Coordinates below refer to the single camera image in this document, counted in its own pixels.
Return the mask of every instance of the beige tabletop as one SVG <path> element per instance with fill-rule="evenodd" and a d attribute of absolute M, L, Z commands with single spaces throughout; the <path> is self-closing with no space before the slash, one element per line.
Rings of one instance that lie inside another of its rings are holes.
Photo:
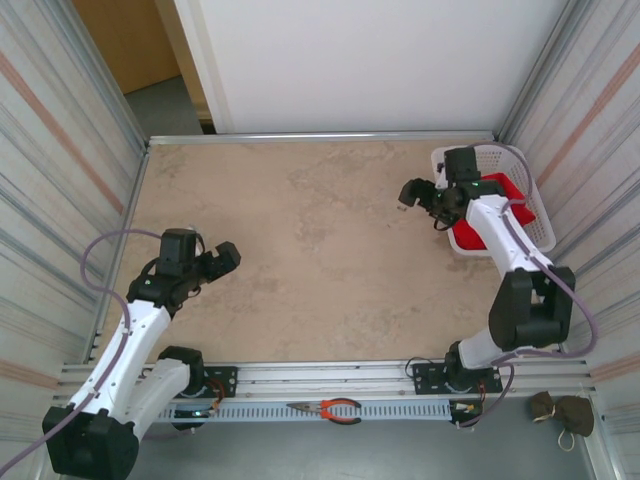
<path fill-rule="evenodd" d="M 242 263 L 185 303 L 151 358 L 167 345 L 208 362 L 442 357 L 487 325 L 498 273 L 397 197 L 432 178 L 434 148 L 474 140 L 153 147 L 133 227 L 193 225 Z M 130 236 L 120 293 L 158 247 Z M 112 302 L 106 338 L 119 317 Z"/>

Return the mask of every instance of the white wall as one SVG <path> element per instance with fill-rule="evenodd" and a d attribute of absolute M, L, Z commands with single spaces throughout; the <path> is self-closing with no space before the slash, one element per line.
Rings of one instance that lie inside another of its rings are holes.
<path fill-rule="evenodd" d="M 566 0 L 176 0 L 220 133 L 497 129 Z"/>

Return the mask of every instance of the white basket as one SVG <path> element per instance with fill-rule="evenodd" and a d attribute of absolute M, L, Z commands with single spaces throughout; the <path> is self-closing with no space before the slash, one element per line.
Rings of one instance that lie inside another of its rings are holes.
<path fill-rule="evenodd" d="M 451 150 L 452 148 L 459 147 L 443 147 L 436 148 L 431 154 L 431 166 L 433 167 L 433 175 L 435 179 L 438 179 L 438 164 L 444 163 L 444 152 Z M 522 155 L 522 152 L 515 147 L 514 150 L 518 151 Z M 493 145 L 480 145 L 475 147 L 476 149 L 476 161 L 478 162 L 478 170 L 482 175 L 490 175 L 492 173 L 504 173 L 513 184 L 518 187 L 523 194 L 527 193 L 527 171 L 524 166 L 518 161 L 517 157 L 511 152 L 504 150 L 500 147 Z M 541 252 L 548 252 L 556 246 L 556 237 L 553 234 L 551 228 L 551 222 L 547 216 L 547 211 L 542 204 L 538 187 L 533 182 L 533 192 L 531 192 L 531 198 L 527 200 L 527 208 L 531 210 L 536 219 L 529 225 L 524 227 L 524 231 L 527 232 L 529 238 L 533 244 L 538 247 Z M 451 248 L 453 248 L 460 255 L 468 255 L 475 257 L 488 257 L 489 252 L 487 250 L 464 250 L 456 243 L 456 238 L 453 235 L 453 230 L 447 230 L 449 235 L 449 242 Z"/>

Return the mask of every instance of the wooden door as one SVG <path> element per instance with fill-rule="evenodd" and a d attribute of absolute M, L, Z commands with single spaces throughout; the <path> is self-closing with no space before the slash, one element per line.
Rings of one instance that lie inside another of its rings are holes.
<path fill-rule="evenodd" d="M 122 93 L 180 75 L 154 0 L 73 0 Z"/>

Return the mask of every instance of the corrugated metal wall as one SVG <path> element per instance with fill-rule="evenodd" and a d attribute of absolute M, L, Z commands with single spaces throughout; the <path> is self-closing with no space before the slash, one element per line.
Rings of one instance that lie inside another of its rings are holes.
<path fill-rule="evenodd" d="M 0 464 L 41 434 L 61 364 L 82 360 L 98 295 L 79 260 L 121 225 L 145 149 L 74 15 L 0 3 Z M 91 278 L 113 253 L 95 249 Z M 32 461 L 9 477 L 34 478 Z"/>
<path fill-rule="evenodd" d="M 605 423 L 640 478 L 640 2 L 592 2 L 517 130 L 602 338 L 589 356 Z M 574 309 L 569 344 L 589 331 Z"/>

